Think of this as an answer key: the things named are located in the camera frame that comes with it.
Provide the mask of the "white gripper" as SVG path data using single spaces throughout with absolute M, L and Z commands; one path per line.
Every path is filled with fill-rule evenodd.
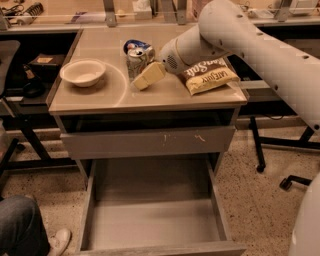
M 160 62 L 152 62 L 133 80 L 133 85 L 137 89 L 144 90 L 162 80 L 166 75 L 166 70 L 169 73 L 179 74 L 186 69 L 182 40 L 176 37 L 166 43 L 159 52 L 159 59 L 164 65 Z

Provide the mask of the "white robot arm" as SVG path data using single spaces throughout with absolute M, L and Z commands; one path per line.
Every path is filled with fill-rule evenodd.
M 211 47 L 240 57 L 307 125 L 319 124 L 318 59 L 261 32 L 230 0 L 212 0 L 159 57 L 184 68 Z M 231 235 L 247 246 L 242 256 L 320 256 L 318 153 L 271 147 L 264 174 L 250 171 L 252 159 L 253 139 L 240 133 L 218 176 Z

